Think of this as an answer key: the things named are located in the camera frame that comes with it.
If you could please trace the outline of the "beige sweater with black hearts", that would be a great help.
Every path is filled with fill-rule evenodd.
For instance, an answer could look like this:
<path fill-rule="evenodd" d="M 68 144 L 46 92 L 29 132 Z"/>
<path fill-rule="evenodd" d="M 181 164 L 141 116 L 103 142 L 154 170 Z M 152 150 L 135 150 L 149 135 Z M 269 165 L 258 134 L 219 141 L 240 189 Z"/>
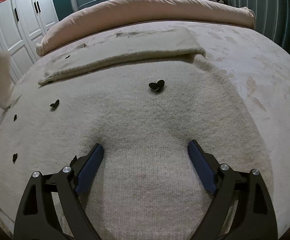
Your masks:
<path fill-rule="evenodd" d="M 271 161 L 242 98 L 203 55 L 118 64 L 38 84 L 53 66 L 86 59 L 93 42 L 42 58 L 0 113 L 0 211 L 14 220 L 34 171 L 59 171 L 94 144 L 104 159 L 83 207 L 103 239 L 188 239 L 211 201 L 187 154 L 196 140 L 235 170 Z"/>

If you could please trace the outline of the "white panelled wardrobe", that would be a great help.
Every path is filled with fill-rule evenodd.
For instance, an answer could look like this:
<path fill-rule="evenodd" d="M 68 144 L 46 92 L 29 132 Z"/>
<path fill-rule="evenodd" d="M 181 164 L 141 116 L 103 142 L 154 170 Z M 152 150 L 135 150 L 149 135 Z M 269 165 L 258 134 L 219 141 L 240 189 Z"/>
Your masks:
<path fill-rule="evenodd" d="M 0 0 L 0 51 L 10 55 L 12 83 L 38 61 L 36 45 L 58 21 L 53 0 Z"/>

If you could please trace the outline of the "pink floral bed sheet mattress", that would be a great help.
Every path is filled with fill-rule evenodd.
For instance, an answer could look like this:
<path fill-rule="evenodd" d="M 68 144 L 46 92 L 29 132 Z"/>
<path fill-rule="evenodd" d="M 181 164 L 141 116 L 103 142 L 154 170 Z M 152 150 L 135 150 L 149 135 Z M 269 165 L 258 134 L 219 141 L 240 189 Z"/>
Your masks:
<path fill-rule="evenodd" d="M 118 64 L 195 55 L 203 55 L 209 64 L 222 71 L 242 98 L 264 141 L 274 179 L 274 190 L 269 193 L 278 234 L 286 232 L 290 226 L 290 55 L 284 49 L 249 28 L 159 21 L 89 35 L 42 58 L 83 41 L 93 42 L 86 59 L 65 60 L 61 66 L 53 66 L 38 84 L 46 86 Z M 15 219 L 0 211 L 4 232 L 11 235 L 14 223 Z"/>

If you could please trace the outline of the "pink folded duvet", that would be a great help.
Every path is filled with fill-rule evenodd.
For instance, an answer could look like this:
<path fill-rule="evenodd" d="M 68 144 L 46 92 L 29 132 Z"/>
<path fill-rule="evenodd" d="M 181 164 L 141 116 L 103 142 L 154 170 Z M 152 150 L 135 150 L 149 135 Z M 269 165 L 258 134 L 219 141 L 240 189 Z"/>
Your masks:
<path fill-rule="evenodd" d="M 138 22 L 189 20 L 239 25 L 253 29 L 254 12 L 209 0 L 109 0 L 74 12 L 52 26 L 36 45 L 43 57 L 91 34 Z"/>

